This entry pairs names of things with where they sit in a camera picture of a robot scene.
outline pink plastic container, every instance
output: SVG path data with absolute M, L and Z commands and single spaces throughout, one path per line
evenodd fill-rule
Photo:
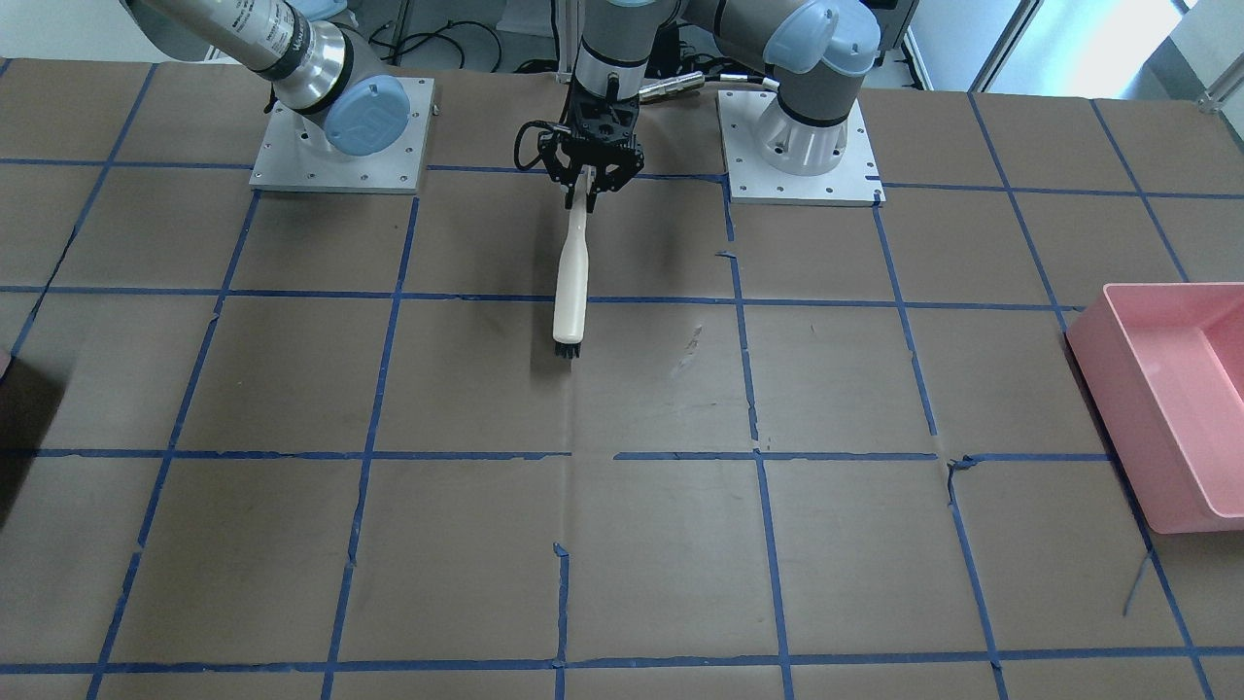
M 1244 530 L 1244 283 L 1107 283 L 1067 341 L 1149 527 Z

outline blue joint cap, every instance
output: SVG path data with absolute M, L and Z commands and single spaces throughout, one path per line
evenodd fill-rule
M 346 0 L 285 0 L 309 21 L 327 20 L 346 11 Z
M 411 121 L 411 98 L 391 75 L 358 82 L 328 108 L 323 132 L 342 153 L 369 155 L 388 148 Z

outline metal connector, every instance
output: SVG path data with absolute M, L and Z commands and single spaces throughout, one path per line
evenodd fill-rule
M 672 94 L 690 92 L 704 87 L 704 73 L 700 71 L 674 76 L 639 88 L 639 102 L 647 104 Z

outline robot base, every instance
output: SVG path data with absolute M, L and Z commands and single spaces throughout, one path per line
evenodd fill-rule
M 770 165 L 760 153 L 754 126 L 773 99 L 773 92 L 753 90 L 718 93 L 733 200 L 740 204 L 825 206 L 871 206 L 878 196 L 881 201 L 886 200 L 858 102 L 847 117 L 847 147 L 837 167 L 822 175 L 801 177 Z
M 417 194 L 432 118 L 432 78 L 399 77 L 411 98 L 411 122 L 388 148 L 347 155 L 328 144 L 320 127 L 280 102 L 272 109 L 250 185 L 274 191 Z

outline blue grid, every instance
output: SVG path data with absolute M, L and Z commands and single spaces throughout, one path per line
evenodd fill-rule
M 4 76 L 5 71 L 9 68 L 11 61 L 6 60 L 0 65 L 0 77 Z M 97 198 L 100 189 L 102 188 L 103 180 L 112 168 L 195 168 L 195 169 L 250 169 L 249 164 L 215 164 L 215 163 L 148 163 L 148 162 L 121 162 L 116 159 L 117 153 L 128 133 L 134 117 L 142 104 L 143 97 L 151 86 L 152 77 L 158 66 L 153 66 L 143 82 L 143 86 L 134 99 L 131 112 L 117 137 L 117 140 L 106 160 L 68 160 L 68 159 L 31 159 L 31 158 L 0 158 L 0 164 L 30 164 L 30 165 L 91 165 L 101 167 L 102 170 L 97 182 L 88 195 L 77 223 L 66 241 L 65 251 L 61 255 L 61 261 L 63 261 L 65 254 L 67 252 L 70 245 L 76 239 L 78 231 L 82 228 L 83 221 L 90 214 L 91 205 Z M 894 291 L 894 301 L 883 300 L 806 300 L 806 298 L 749 298 L 744 295 L 741 275 L 739 269 L 739 261 L 733 255 L 726 255 L 730 262 L 731 280 L 734 285 L 733 297 L 675 297 L 675 296 L 593 296 L 591 300 L 593 302 L 608 303 L 608 302 L 627 302 L 627 303 L 712 303 L 712 305 L 734 305 L 738 318 L 738 331 L 739 331 L 739 347 L 740 347 L 740 359 L 743 369 L 743 383 L 749 405 L 749 429 L 754 441 L 754 445 L 759 445 L 759 430 L 758 430 L 758 414 L 755 407 L 755 392 L 753 385 L 751 375 L 751 362 L 750 362 L 750 348 L 746 334 L 746 307 L 749 306 L 861 306 L 861 307 L 889 307 L 896 308 L 899 312 L 901 321 L 903 323 L 904 334 L 908 342 L 908 347 L 912 352 L 913 374 L 917 383 L 918 390 L 921 393 L 922 404 L 924 407 L 926 417 L 929 424 L 931 435 L 937 434 L 933 407 L 928 398 L 927 388 L 924 387 L 923 375 L 921 372 L 919 359 L 917 354 L 917 347 L 911 331 L 911 325 L 907 318 L 907 308 L 958 308 L 958 310 L 1008 310 L 1008 311 L 1035 311 L 1035 312 L 1054 312 L 1060 325 L 1066 328 L 1066 321 L 1064 317 L 1064 311 L 1080 310 L 1076 306 L 1061 305 L 1050 285 L 1049 277 L 1045 274 L 1044 265 L 1041 262 L 1036 245 L 1028 231 L 1026 223 L 1024 220 L 1023 210 L 1020 209 L 1019 201 L 1015 198 L 1015 193 L 1050 193 L 1050 194 L 1084 194 L 1084 195 L 1106 195 L 1106 196 L 1138 196 L 1144 203 L 1144 206 L 1153 220 L 1154 229 L 1167 251 L 1171 255 L 1172 261 L 1179 270 L 1181 276 L 1187 280 L 1188 276 L 1181 264 L 1174 247 L 1171 245 L 1166 236 L 1158 216 L 1153 211 L 1149 204 L 1149 198 L 1186 198 L 1186 199 L 1244 199 L 1244 194 L 1199 194 L 1199 193 L 1179 193 L 1179 191 L 1167 191 L 1167 193 L 1153 193 L 1142 189 L 1140 182 L 1137 180 L 1135 173 L 1132 172 L 1130 164 L 1122 149 L 1115 140 L 1113 134 L 1102 116 L 1100 108 L 1093 103 L 1093 111 L 1101 127 L 1115 148 L 1116 154 L 1120 158 L 1125 170 L 1127 172 L 1135 190 L 1091 190 L 1091 189 L 1051 189 L 1051 188 L 1018 188 L 1013 187 L 1005 174 L 1001 160 L 993 145 L 993 139 L 990 138 L 989 129 L 985 124 L 984 118 L 977 107 L 975 98 L 969 94 L 968 99 L 972 104 L 975 118 L 980 126 L 982 134 L 985 143 L 990 150 L 994 163 L 998 168 L 999 177 L 1001 178 L 1003 187 L 989 187 L 989 185 L 950 185 L 950 184 L 921 184 L 921 183 L 901 183 L 901 182 L 886 182 L 886 187 L 893 188 L 928 188 L 928 189 L 953 189 L 953 190 L 980 190 L 980 191 L 1005 191 L 1011 201 L 1013 209 L 1015 211 L 1016 220 L 1024 233 L 1025 240 L 1029 245 L 1029 250 L 1033 255 L 1034 265 L 1041 275 L 1042 283 L 1045 285 L 1049 303 L 1047 305 L 1034 305 L 1034 303 L 955 303 L 955 302 L 916 302 L 906 301 L 902 296 L 902 288 L 898 280 L 898 274 L 893 264 L 892 252 L 889 250 L 888 240 L 886 237 L 884 224 L 882 220 L 880 205 L 873 206 L 875 223 L 877 225 L 878 236 L 881 239 L 882 249 L 886 255 L 887 270 L 891 276 L 892 287 Z M 518 170 L 513 168 L 491 168 L 491 167 L 458 167 L 458 165 L 430 165 L 432 170 L 459 170 L 459 172 L 488 172 L 488 173 L 516 173 Z M 641 175 L 646 179 L 699 179 L 707 182 L 714 182 L 723 188 L 723 203 L 725 208 L 725 221 L 726 221 L 726 236 L 728 240 L 734 240 L 734 224 L 730 216 L 730 188 L 729 182 L 725 175 L 720 174 L 687 174 L 687 175 Z M 1144 526 L 1143 516 L 1140 511 L 1140 506 L 1136 501 L 1135 494 L 1127 485 L 1126 479 L 1122 480 L 1126 490 L 1126 496 L 1132 510 L 1133 517 L 1136 518 L 1137 527 L 1140 530 L 1141 537 L 1152 555 L 1152 563 L 1156 573 L 1161 581 L 1163 593 L 1169 604 L 1171 613 L 1177 623 L 1179 633 L 1183 638 L 1182 647 L 1136 647 L 1136 648 L 1097 648 L 1097 649 L 1030 649 L 1030 650 L 999 650 L 993 639 L 991 625 L 989 622 L 989 613 L 986 601 L 984 598 L 983 589 L 980 587 L 979 577 L 975 573 L 975 563 L 972 555 L 970 542 L 968 540 L 967 528 L 964 527 L 963 518 L 959 513 L 958 504 L 954 497 L 953 480 L 954 474 L 959 469 L 968 465 L 980 465 L 985 463 L 1008 463 L 1008 461 L 1076 461 L 1076 463 L 1111 463 L 1116 470 L 1121 469 L 1113 454 L 980 454 L 975 456 L 967 458 L 959 465 L 952 465 L 949 479 L 948 479 L 948 491 L 950 497 L 950 510 L 954 517 L 957 533 L 959 537 L 962 552 L 964 556 L 964 563 L 969 572 L 969 578 L 973 586 L 973 593 L 977 599 L 978 612 L 980 615 L 982 629 L 984 633 L 986 650 L 985 652 L 938 652 L 938 653 L 899 653 L 899 654 L 807 654 L 807 655 L 792 655 L 789 650 L 789 644 L 786 640 L 785 629 L 785 612 L 781 596 L 781 578 L 779 571 L 779 556 L 776 551 L 776 542 L 774 537 L 773 527 L 773 510 L 769 497 L 768 489 L 768 475 L 766 475 L 766 463 L 770 461 L 791 461 L 791 460 L 806 460 L 806 461 L 937 461 L 938 455 L 933 454 L 846 454 L 846 453 L 771 453 L 763 451 L 755 448 L 751 453 L 622 453 L 615 459 L 618 461 L 628 460 L 663 460 L 663 461 L 678 461 L 678 460 L 731 460 L 731 461 L 754 461 L 756 465 L 756 480 L 758 490 L 760 495 L 761 512 L 765 527 L 765 543 L 766 553 L 769 561 L 770 571 L 770 586 L 773 593 L 773 604 L 775 610 L 775 632 L 778 635 L 778 654 L 776 655 L 749 655 L 749 656 L 734 656 L 734 658 L 703 658 L 703 656 L 675 656 L 675 658 L 606 658 L 606 659 L 591 659 L 583 661 L 569 661 L 566 659 L 566 644 L 569 638 L 569 591 L 570 591 L 570 553 L 564 550 L 560 545 L 554 546 L 554 553 L 559 561 L 560 571 L 560 587 L 559 587 L 559 618 L 557 618 L 557 653 L 552 659 L 495 659 L 495 660 L 396 660 L 396 661 L 340 661 L 338 652 L 341 644 L 342 630 L 346 624 L 346 612 L 348 609 L 350 588 L 353 573 L 353 563 L 357 555 L 358 540 L 362 532 L 366 501 L 367 501 L 367 489 L 369 479 L 369 466 L 374 460 L 407 460 L 407 461 L 420 461 L 420 460 L 542 460 L 547 458 L 566 458 L 570 456 L 567 453 L 388 453 L 374 450 L 376 430 L 378 426 L 378 420 L 381 410 L 383 407 L 384 398 L 384 385 L 387 379 L 388 362 L 392 357 L 392 344 L 396 332 L 396 326 L 398 322 L 398 315 L 401 310 L 401 302 L 403 300 L 468 300 L 468 301 L 515 301 L 515 302 L 551 302 L 551 296 L 541 295 L 489 295 L 489 293 L 418 293 L 404 291 L 406 281 L 406 269 L 407 261 L 409 260 L 413 237 L 414 237 L 414 224 L 418 213 L 418 199 L 412 204 L 408 230 L 406 236 L 406 242 L 402 254 L 402 265 L 399 266 L 398 279 L 392 292 L 361 292 L 361 291 L 331 291 L 331 290 L 234 290 L 231 288 L 231 281 L 234 272 L 238 266 L 243 247 L 245 245 L 246 234 L 250 229 L 251 221 L 255 215 L 255 210 L 260 201 L 260 194 L 256 193 L 250 203 L 246 213 L 246 218 L 243 221 L 241 230 L 238 236 L 238 242 L 235 245 L 233 256 L 225 277 L 219 288 L 154 288 L 154 287 L 86 287 L 86 286 L 57 286 L 52 282 L 55 281 L 56 271 L 60 269 L 60 261 L 53 269 L 52 275 L 44 286 L 0 286 L 0 292 L 37 292 L 40 296 L 31 308 L 26 322 L 21 329 L 17 342 L 14 346 L 14 356 L 17 356 L 22 343 L 29 336 L 31 326 L 36 321 L 40 306 L 47 293 L 137 293 L 137 295 L 193 295 L 193 296 L 215 296 L 215 317 L 208 325 L 204 333 L 203 341 L 200 343 L 199 354 L 192 371 L 188 387 L 185 389 L 180 409 L 178 412 L 177 421 L 173 428 L 173 433 L 169 438 L 168 446 L 164 450 L 93 450 L 93 449 L 40 449 L 40 450 L 4 450 L 0 455 L 5 456 L 40 456 L 40 458 L 61 458 L 61 456 L 83 456 L 83 458 L 100 458 L 100 459 L 160 459 L 160 469 L 152 490 L 147 512 L 143 518 L 143 523 L 138 535 L 138 551 L 132 556 L 131 564 L 127 569 L 127 574 L 122 586 L 122 593 L 118 598 L 117 607 L 112 623 L 109 624 L 107 637 L 100 652 L 100 658 L 93 664 L 0 664 L 0 675 L 30 675 L 30 674 L 90 674 L 92 676 L 90 690 L 87 694 L 87 700 L 95 700 L 98 694 L 101 681 L 103 676 L 111 674 L 197 674 L 197 673 L 289 673 L 289 671 L 304 671 L 304 673 L 322 673 L 323 674 L 323 686 L 322 686 L 322 699 L 328 700 L 332 695 L 332 683 L 336 674 L 341 673 L 366 673 L 366 671 L 439 671 L 439 670 L 480 670 L 480 671 L 501 671 L 501 670 L 545 670 L 554 671 L 556 674 L 555 684 L 555 698 L 556 700 L 562 700 L 565 696 L 565 671 L 567 669 L 642 669 L 642 668 L 704 668 L 704 666 L 778 666 L 782 673 L 784 695 L 787 700 L 794 700 L 795 689 L 791 678 L 791 669 L 794 666 L 806 666 L 806 665 L 850 665 L 850 664 L 945 664 L 945 663 L 989 663 L 994 670 L 994 678 L 998 688 L 998 694 L 1001 700 L 1006 699 L 1006 686 L 1003 673 L 1003 661 L 1011 660 L 1037 660 L 1037 659 L 1106 659 L 1106 658 L 1187 658 L 1193 664 L 1197 678 L 1200 683 L 1202 690 L 1207 700 L 1213 700 L 1213 691 L 1209 688 L 1208 680 L 1205 678 L 1204 669 L 1200 664 L 1200 658 L 1203 656 L 1244 656 L 1244 647 L 1198 647 L 1193 643 L 1191 634 L 1188 632 L 1184 618 L 1179 610 L 1178 603 L 1176 601 L 1174 593 L 1169 586 L 1169 581 L 1166 577 L 1164 569 L 1162 568 L 1161 561 L 1157 553 L 1153 551 L 1153 543 L 1148 535 L 1148 530 Z M 194 395 L 195 387 L 198 384 L 199 377 L 203 371 L 207 356 L 209 353 L 210 343 L 215 333 L 216 321 L 224 305 L 230 296 L 292 296 L 292 297 L 363 297 L 363 298 L 391 298 L 391 313 L 387 326 L 384 347 L 381 358 L 381 364 L 378 369 L 378 377 L 376 383 L 376 394 L 373 399 L 373 408 L 371 421 L 368 425 L 368 434 L 364 450 L 362 453 L 299 453 L 299 454 L 284 454 L 284 453 L 264 453 L 264 451 L 184 451 L 178 450 L 177 444 L 180 436 L 182 426 L 184 424 L 187 413 L 189 410 L 190 402 Z M 126 604 L 128 602 L 129 593 L 134 578 L 137 576 L 138 568 L 142 561 L 142 550 L 147 542 L 153 525 L 156 510 L 159 504 L 159 497 L 162 492 L 163 484 L 167 479 L 170 464 L 173 460 L 179 459 L 197 459 L 197 460 L 277 460 L 277 459 L 301 459 L 301 460 L 360 460 L 362 463 L 362 470 L 360 476 L 358 486 L 358 504 L 356 507 L 355 517 L 352 521 L 350 545 L 348 545 L 348 557 L 347 564 L 342 572 L 342 584 L 338 596 L 338 604 L 335 615 L 335 624 L 332 632 L 332 640 L 330 644 L 328 658 L 325 661 L 286 661 L 286 663 L 271 663 L 271 664 L 202 664 L 202 663 L 178 663 L 178 664 L 151 664 L 151 663 L 113 663 L 109 660 L 112 645 L 116 640 L 117 632 L 119 629 L 121 620 L 124 615 Z

